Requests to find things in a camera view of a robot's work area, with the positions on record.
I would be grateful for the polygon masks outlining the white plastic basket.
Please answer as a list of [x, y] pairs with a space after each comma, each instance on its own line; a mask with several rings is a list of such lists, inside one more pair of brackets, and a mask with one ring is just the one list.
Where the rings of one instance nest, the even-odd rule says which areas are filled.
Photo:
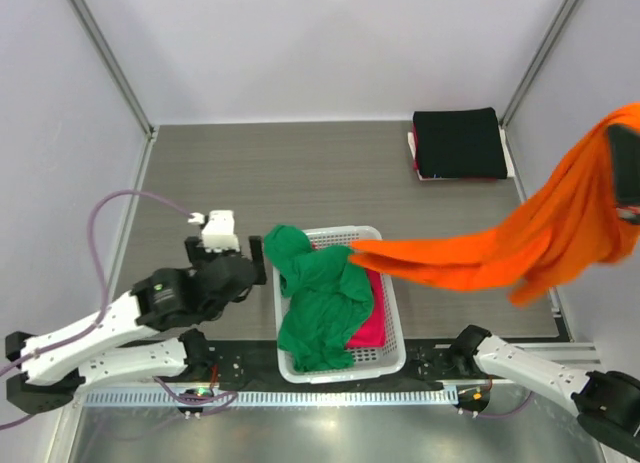
[[278, 368], [294, 384], [342, 383], [398, 372], [406, 351], [392, 280], [352, 264], [351, 244], [378, 240], [370, 226], [265, 237], [273, 267]]

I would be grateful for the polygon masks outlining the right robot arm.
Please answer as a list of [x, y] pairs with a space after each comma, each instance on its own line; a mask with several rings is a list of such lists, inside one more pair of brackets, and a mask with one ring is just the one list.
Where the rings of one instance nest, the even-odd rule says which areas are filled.
[[[639, 202], [639, 132], [616, 123], [605, 133], [612, 157], [614, 196], [622, 220], [639, 227], [631, 204]], [[479, 372], [497, 376], [556, 403], [580, 427], [607, 447], [639, 459], [639, 380], [619, 371], [585, 371], [543, 359], [476, 325], [467, 326], [450, 346], [453, 371], [462, 378]]]

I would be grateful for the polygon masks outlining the orange t shirt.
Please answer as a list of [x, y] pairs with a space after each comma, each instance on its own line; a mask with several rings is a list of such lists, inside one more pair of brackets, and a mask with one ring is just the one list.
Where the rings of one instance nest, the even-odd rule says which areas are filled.
[[526, 306], [592, 264], [629, 257], [638, 226], [621, 218], [607, 131], [639, 128], [639, 106], [623, 106], [595, 125], [546, 184], [499, 225], [441, 239], [361, 240], [349, 260], [362, 268], [453, 291], [509, 287]]

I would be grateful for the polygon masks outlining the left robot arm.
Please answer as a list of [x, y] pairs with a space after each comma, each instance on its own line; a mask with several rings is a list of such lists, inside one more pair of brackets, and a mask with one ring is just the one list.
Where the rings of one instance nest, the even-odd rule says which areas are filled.
[[158, 269], [104, 310], [60, 330], [8, 335], [5, 354], [18, 369], [6, 382], [8, 402], [37, 415], [102, 385], [212, 376], [217, 356], [196, 327], [266, 283], [263, 240], [250, 237], [249, 256], [206, 253], [193, 237], [185, 246], [191, 267]]

